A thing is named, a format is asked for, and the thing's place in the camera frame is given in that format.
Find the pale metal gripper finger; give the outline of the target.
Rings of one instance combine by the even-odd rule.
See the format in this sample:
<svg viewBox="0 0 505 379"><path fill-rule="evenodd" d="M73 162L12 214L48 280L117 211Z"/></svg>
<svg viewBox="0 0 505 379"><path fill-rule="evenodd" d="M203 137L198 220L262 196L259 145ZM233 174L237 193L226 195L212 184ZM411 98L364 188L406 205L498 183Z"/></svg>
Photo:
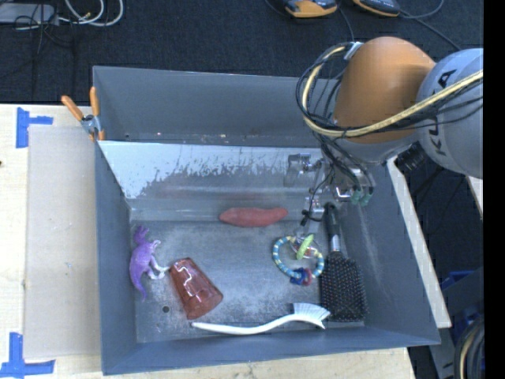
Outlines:
<svg viewBox="0 0 505 379"><path fill-rule="evenodd" d="M319 196L306 197L301 211L301 222L296 228L296 237L314 235L315 240L319 240L324 230L324 204Z"/></svg>
<svg viewBox="0 0 505 379"><path fill-rule="evenodd" d="M297 181L297 178L309 172L319 170L321 168L322 160L311 160L311 155L308 153L298 153L288 155L287 169L283 178L283 185L285 187L292 187Z"/></svg>

